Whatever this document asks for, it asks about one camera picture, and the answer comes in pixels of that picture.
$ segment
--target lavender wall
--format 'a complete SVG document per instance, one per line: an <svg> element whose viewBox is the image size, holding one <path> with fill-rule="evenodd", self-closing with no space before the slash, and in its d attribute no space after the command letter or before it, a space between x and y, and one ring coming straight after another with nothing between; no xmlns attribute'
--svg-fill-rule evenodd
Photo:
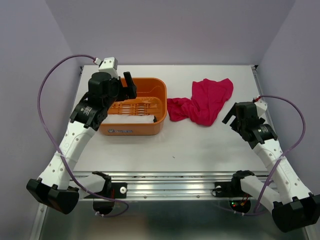
<svg viewBox="0 0 320 240"><path fill-rule="evenodd" d="M319 0L297 0L258 67L263 93L292 100L305 116L304 140L288 160L314 194L320 194L319 12ZM287 104L268 101L277 134L286 149L301 134L301 120Z"/></svg>
<svg viewBox="0 0 320 240"><path fill-rule="evenodd" d="M294 0L46 0L74 54L121 64L258 64Z"/></svg>
<svg viewBox="0 0 320 240"><path fill-rule="evenodd" d="M29 239L38 202L26 190L54 149L37 110L48 70L71 50L43 0L5 0L0 7L0 239ZM43 112L61 139L72 107L79 67L63 65L43 93Z"/></svg>

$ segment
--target logo on basket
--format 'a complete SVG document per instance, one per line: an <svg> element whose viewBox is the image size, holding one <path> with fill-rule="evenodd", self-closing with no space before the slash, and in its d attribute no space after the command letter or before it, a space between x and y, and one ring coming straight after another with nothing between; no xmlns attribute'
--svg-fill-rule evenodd
<svg viewBox="0 0 320 240"><path fill-rule="evenodd" d="M114 130L114 129L108 129L108 132L110 134L113 134L113 133L132 133L133 131L132 130Z"/></svg>

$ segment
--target black bracket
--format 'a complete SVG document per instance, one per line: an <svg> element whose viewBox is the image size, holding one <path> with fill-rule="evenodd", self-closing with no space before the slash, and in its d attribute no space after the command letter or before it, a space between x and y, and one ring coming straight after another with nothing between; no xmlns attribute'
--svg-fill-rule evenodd
<svg viewBox="0 0 320 240"><path fill-rule="evenodd" d="M126 182L113 182L111 177L100 171L94 171L93 174L97 174L105 179L105 183L102 191L96 194L109 198L109 199L125 199L127 197L128 184ZM97 199L93 195L88 195L85 199ZM114 209L114 201L93 201L92 208L100 214L107 215Z"/></svg>
<svg viewBox="0 0 320 240"><path fill-rule="evenodd" d="M241 179L244 179L247 176L254 176L255 174L252 171L237 171L232 175L231 181L216 181L215 186L215 197L217 198L237 198L243 197L246 194L241 189Z"/></svg>
<svg viewBox="0 0 320 240"><path fill-rule="evenodd" d="M252 149L258 143L264 144L266 140L278 139L272 127L263 124L265 120L258 117L257 106L253 102L236 102L222 122L227 124L232 116L235 116L235 119L230 124L231 129L239 133Z"/></svg>

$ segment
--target screw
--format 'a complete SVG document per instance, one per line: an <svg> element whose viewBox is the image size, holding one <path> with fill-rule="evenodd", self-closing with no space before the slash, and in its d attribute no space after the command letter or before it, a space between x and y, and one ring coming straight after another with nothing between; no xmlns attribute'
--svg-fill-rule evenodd
<svg viewBox="0 0 320 240"><path fill-rule="evenodd" d="M215 187L215 191L217 192L217 193L221 193L222 192L222 187L221 186L216 186Z"/></svg>
<svg viewBox="0 0 320 240"><path fill-rule="evenodd" d="M125 194L126 192L127 189L124 186L120 187L120 193Z"/></svg>

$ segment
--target red cloth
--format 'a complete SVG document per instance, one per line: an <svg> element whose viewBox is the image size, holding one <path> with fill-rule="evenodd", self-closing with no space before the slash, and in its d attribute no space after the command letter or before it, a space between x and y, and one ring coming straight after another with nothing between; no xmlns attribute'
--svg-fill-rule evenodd
<svg viewBox="0 0 320 240"><path fill-rule="evenodd" d="M211 126L225 102L234 90L233 83L226 78L222 81L204 79L192 83L192 97L168 98L167 109L173 122L190 118L199 125Z"/></svg>

